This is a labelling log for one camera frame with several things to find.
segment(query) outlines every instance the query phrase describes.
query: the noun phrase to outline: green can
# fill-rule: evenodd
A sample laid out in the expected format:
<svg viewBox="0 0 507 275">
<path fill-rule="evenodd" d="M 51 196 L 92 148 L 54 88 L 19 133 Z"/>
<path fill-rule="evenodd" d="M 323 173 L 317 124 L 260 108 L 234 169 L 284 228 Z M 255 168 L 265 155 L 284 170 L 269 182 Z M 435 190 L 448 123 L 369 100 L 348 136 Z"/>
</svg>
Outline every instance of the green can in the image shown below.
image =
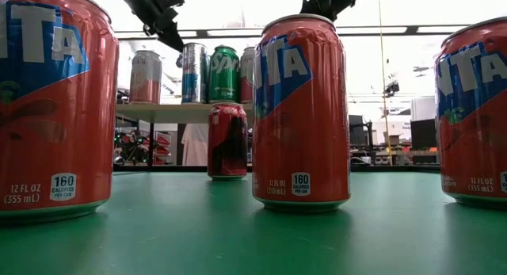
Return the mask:
<svg viewBox="0 0 507 275">
<path fill-rule="evenodd" d="M 210 65 L 209 102 L 238 102 L 239 57 L 225 45 L 215 48 Z"/>
</svg>

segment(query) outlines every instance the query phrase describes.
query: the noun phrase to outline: blue label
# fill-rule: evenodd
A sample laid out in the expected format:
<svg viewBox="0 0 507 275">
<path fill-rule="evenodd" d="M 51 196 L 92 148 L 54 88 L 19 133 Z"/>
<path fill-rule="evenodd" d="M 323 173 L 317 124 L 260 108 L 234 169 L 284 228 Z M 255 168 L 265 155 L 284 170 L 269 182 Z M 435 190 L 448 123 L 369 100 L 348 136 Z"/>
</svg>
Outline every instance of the blue label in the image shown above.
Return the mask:
<svg viewBox="0 0 507 275">
<path fill-rule="evenodd" d="M 289 45 L 286 35 L 260 44 L 254 62 L 257 71 L 254 104 L 260 118 L 267 117 L 285 98 L 313 78 L 302 48 Z"/>
<path fill-rule="evenodd" d="M 58 6 L 0 1 L 0 101 L 89 70 L 79 31 Z"/>
<path fill-rule="evenodd" d="M 486 52 L 482 42 L 440 58 L 436 67 L 438 116 L 459 123 L 505 90 L 506 64 L 501 52 Z"/>
<path fill-rule="evenodd" d="M 183 74 L 183 82 L 181 85 L 181 90 L 183 91 L 183 96 L 181 96 L 181 102 L 196 102 L 197 99 L 197 82 L 199 75 L 198 74 Z"/>
</svg>

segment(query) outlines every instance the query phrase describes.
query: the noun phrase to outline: white cloth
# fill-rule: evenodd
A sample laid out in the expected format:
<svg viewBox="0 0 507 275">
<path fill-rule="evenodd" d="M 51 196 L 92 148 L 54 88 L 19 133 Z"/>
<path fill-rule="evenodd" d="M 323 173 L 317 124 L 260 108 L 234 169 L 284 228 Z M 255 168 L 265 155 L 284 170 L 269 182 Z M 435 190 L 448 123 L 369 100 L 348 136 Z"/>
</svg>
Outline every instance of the white cloth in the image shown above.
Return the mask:
<svg viewBox="0 0 507 275">
<path fill-rule="evenodd" d="M 208 165 L 208 125 L 187 124 L 181 143 L 183 148 L 183 166 Z"/>
</svg>

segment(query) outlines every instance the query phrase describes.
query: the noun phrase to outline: soda can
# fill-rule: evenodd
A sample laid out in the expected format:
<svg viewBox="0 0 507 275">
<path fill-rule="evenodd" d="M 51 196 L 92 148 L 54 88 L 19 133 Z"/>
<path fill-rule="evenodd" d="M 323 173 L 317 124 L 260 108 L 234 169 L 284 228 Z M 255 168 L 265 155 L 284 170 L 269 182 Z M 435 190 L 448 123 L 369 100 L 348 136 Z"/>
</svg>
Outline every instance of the soda can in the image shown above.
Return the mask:
<svg viewBox="0 0 507 275">
<path fill-rule="evenodd" d="M 210 103 L 238 102 L 239 58 L 236 51 L 225 45 L 218 46 L 210 67 Z"/>
<path fill-rule="evenodd" d="M 131 104 L 160 104 L 160 87 L 162 84 L 162 61 L 160 55 L 139 50 L 132 59 L 130 77 Z"/>
<path fill-rule="evenodd" d="M 209 85 L 210 85 L 210 76 L 212 72 L 212 56 L 208 55 L 206 58 L 206 101 L 209 102 Z"/>
<path fill-rule="evenodd" d="M 246 176 L 246 113 L 235 103 L 219 103 L 209 114 L 208 175 L 215 180 Z"/>
<path fill-rule="evenodd" d="M 507 208 L 507 17 L 452 34 L 435 68 L 443 191 Z"/>
<path fill-rule="evenodd" d="M 181 103 L 208 103 L 208 54 L 202 44 L 189 43 L 183 48 L 183 96 Z"/>
<path fill-rule="evenodd" d="M 253 61 L 253 196 L 266 208 L 333 210 L 350 198 L 345 53 L 314 14 L 268 24 Z"/>
<path fill-rule="evenodd" d="M 241 56 L 241 88 L 240 102 L 242 104 L 252 103 L 252 83 L 254 82 L 254 53 L 255 48 L 245 48 Z"/>
<path fill-rule="evenodd" d="M 90 0 L 2 0 L 0 21 L 0 223 L 89 214 L 111 192 L 109 16 Z"/>
</svg>

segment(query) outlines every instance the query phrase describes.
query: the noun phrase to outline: can lid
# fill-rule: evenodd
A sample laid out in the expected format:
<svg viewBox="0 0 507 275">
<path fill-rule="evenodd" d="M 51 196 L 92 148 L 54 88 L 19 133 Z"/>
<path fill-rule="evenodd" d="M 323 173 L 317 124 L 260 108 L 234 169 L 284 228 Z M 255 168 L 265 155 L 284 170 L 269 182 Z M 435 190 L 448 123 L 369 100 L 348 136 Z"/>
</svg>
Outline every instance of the can lid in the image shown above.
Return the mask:
<svg viewBox="0 0 507 275">
<path fill-rule="evenodd" d="M 200 45 L 200 46 L 204 46 L 206 48 L 206 45 L 200 44 L 200 43 L 197 43 L 197 42 L 188 42 L 187 44 L 185 44 L 185 46 L 187 46 L 187 45 Z"/>
<path fill-rule="evenodd" d="M 227 49 L 230 49 L 230 50 L 236 52 L 236 49 L 232 48 L 231 46 L 227 46 L 227 45 L 223 45 L 223 44 L 215 47 L 215 50 L 217 50 L 219 48 L 227 48 Z"/>
<path fill-rule="evenodd" d="M 160 57 L 160 55 L 157 53 L 157 52 L 154 52 L 152 50 L 138 50 L 135 52 L 136 54 L 137 53 L 150 53 L 150 54 L 155 54 L 157 57 Z"/>
<path fill-rule="evenodd" d="M 448 36 L 447 38 L 444 39 L 444 41 L 442 41 L 442 46 L 444 46 L 444 44 L 446 42 L 448 42 L 451 38 L 453 37 L 456 37 L 458 36 L 459 34 L 463 33 L 463 32 L 466 32 L 470 29 L 475 29 L 475 28 L 478 28 L 478 27 L 481 27 L 481 26 L 484 26 L 484 25 L 489 25 L 489 24 L 492 24 L 492 23 L 495 23 L 495 22 L 500 22 L 500 21 L 507 21 L 507 17 L 496 17 L 496 18 L 491 18 L 487 21 L 481 21 L 481 22 L 478 22 L 476 24 L 473 24 L 473 25 L 468 25 L 466 28 L 464 29 L 460 29 L 456 32 L 454 32 L 453 34 L 451 34 L 450 36 Z"/>
<path fill-rule="evenodd" d="M 94 0 L 86 0 L 86 1 L 93 3 L 97 8 L 99 8 L 103 13 L 105 13 L 105 15 L 109 19 L 109 24 L 111 24 L 111 22 L 112 22 L 111 16 L 109 15 L 109 13 L 106 10 L 104 10 L 104 8 L 102 8 L 101 6 L 99 6 Z"/>
<path fill-rule="evenodd" d="M 243 107 L 242 104 L 239 104 L 239 103 L 235 103 L 233 101 L 224 101 L 224 102 L 220 102 L 220 103 L 215 103 L 213 104 L 213 106 L 216 106 L 216 105 L 239 105 L 241 107 Z"/>
<path fill-rule="evenodd" d="M 325 21 L 327 22 L 328 24 L 332 25 L 333 28 L 334 28 L 334 23 L 327 17 L 323 17 L 321 15 L 318 15 L 318 14 L 312 14 L 312 13 L 298 13 L 298 14 L 291 14 L 291 15 L 288 15 L 286 17 L 280 17 L 274 21 L 271 21 L 268 23 L 268 25 L 266 25 L 264 27 L 264 29 L 262 30 L 262 34 L 264 34 L 264 32 L 266 30 L 268 30 L 268 28 L 272 27 L 273 25 L 281 22 L 281 21 L 287 21 L 287 20 L 291 20 L 291 19 L 295 19 L 295 18 L 313 18 L 313 19 L 318 19 L 320 21 Z"/>
</svg>

